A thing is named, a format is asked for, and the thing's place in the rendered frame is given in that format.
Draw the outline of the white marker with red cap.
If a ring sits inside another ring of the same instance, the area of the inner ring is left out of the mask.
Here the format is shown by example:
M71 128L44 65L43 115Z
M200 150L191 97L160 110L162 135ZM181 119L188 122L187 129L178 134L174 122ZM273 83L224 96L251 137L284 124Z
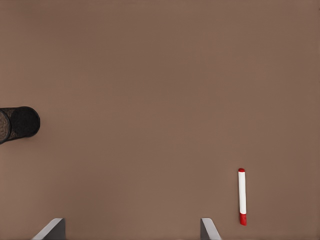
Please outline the white marker with red cap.
M246 195L246 171L238 169L238 191L239 191L239 221L247 226L247 195Z

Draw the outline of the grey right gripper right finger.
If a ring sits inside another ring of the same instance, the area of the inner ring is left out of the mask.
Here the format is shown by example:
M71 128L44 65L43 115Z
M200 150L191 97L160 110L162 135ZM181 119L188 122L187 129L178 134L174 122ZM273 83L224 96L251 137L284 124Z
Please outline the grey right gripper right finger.
M200 240L222 240L211 218L200 219Z

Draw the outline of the black mesh pen holder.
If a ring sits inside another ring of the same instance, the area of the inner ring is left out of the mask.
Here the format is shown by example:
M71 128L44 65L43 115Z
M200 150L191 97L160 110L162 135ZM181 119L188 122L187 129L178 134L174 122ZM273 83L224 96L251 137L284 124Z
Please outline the black mesh pen holder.
M29 106L0 108L0 144L30 138L40 127L40 116Z

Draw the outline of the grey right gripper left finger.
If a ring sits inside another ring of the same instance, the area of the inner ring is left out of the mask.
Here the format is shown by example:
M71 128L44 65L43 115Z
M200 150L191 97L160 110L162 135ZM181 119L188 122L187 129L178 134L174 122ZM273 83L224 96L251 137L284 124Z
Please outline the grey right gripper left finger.
M54 218L31 240L66 240L66 221Z

